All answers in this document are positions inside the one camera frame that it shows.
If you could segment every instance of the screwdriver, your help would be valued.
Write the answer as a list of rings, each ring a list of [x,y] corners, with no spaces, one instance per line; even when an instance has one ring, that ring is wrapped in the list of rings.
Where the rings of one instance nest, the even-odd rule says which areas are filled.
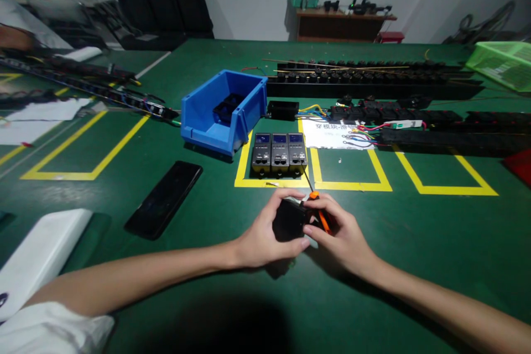
[[[310,197],[308,198],[308,200],[320,199],[319,191],[314,191],[313,187],[311,186],[308,174],[306,174],[306,168],[304,168],[304,175],[306,176],[306,180],[308,180],[308,185],[310,185],[311,190]],[[317,214],[319,215],[319,217],[316,217],[316,219],[320,223],[321,229],[323,229],[328,235],[332,235],[332,231],[330,230],[330,226],[332,225],[332,223],[330,222],[330,215],[328,214],[328,212],[324,209],[318,209]]]

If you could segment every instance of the white power bank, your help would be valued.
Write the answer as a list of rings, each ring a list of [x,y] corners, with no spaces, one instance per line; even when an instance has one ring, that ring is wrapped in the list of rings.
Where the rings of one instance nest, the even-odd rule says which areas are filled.
[[[74,209],[41,217],[0,270],[0,322],[12,317],[63,268],[92,212]]]

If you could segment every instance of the forearm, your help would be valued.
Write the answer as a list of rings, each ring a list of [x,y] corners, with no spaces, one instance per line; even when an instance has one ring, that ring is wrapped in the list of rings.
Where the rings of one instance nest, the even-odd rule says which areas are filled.
[[[25,306],[57,301],[75,313],[99,316],[189,278],[237,266],[232,242],[145,254],[61,275]]]
[[[485,353],[531,352],[531,326],[477,300],[382,262],[371,283]]]

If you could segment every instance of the digital display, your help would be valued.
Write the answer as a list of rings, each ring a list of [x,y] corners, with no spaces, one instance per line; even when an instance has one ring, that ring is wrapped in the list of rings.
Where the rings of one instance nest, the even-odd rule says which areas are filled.
[[[302,134],[290,134],[289,135],[289,141],[290,142],[302,142],[303,141],[303,135]]]
[[[257,134],[256,139],[254,140],[256,143],[268,143],[269,142],[269,135],[268,134]]]
[[[274,143],[279,143],[279,144],[282,144],[282,143],[285,143],[286,142],[286,136],[285,135],[273,135],[273,142]]]

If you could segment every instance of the black phone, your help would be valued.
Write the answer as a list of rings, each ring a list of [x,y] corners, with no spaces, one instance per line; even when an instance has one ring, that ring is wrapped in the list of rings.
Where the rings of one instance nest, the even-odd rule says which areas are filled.
[[[180,160],[175,162],[124,228],[152,241],[160,237],[202,172],[199,165]]]

